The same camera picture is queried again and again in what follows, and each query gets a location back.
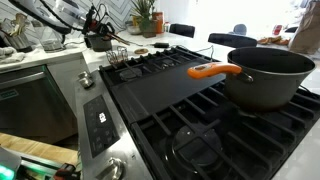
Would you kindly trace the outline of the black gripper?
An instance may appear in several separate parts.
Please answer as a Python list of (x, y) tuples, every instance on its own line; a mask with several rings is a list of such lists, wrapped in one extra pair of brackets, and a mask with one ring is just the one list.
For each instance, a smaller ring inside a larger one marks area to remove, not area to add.
[(89, 32), (94, 32), (100, 36), (111, 36), (115, 33), (115, 29), (110, 22), (102, 23), (93, 18), (96, 8), (91, 6), (88, 13), (86, 14), (86, 20), (83, 25), (82, 33), (84, 35)]

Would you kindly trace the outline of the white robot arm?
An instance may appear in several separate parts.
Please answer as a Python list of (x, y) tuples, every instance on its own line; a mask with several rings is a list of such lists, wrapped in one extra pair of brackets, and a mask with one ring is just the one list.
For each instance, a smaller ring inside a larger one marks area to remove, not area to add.
[(84, 12), (74, 0), (55, 0), (53, 6), (45, 0), (39, 1), (43, 9), (37, 7), (34, 0), (9, 0), (11, 4), (61, 35), (67, 35), (72, 30), (80, 31), (84, 35), (93, 32), (102, 37), (115, 34), (110, 22), (102, 23), (95, 18), (95, 6)]

